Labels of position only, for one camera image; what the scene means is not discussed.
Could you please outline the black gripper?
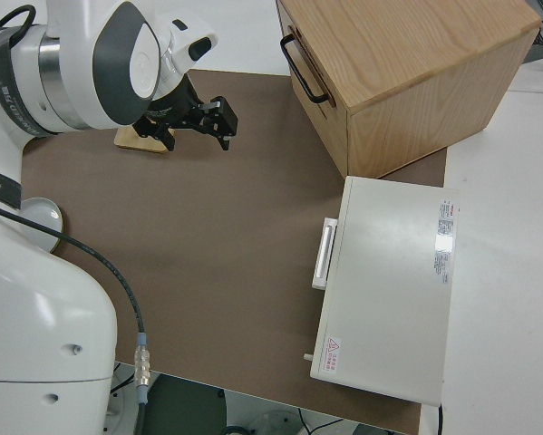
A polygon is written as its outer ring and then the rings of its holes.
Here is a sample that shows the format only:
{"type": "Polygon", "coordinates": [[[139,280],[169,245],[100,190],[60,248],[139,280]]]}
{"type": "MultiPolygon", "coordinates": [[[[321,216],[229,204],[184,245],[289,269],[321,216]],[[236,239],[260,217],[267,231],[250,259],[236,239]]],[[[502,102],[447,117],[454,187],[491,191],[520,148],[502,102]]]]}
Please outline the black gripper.
{"type": "Polygon", "coordinates": [[[199,97],[189,76],[184,74],[175,89],[154,100],[132,127],[138,135],[137,150],[166,152],[175,150],[173,126],[189,114],[187,125],[195,131],[217,139],[223,150],[228,150],[230,140],[238,130],[238,116],[223,96],[199,104],[199,97]]]}

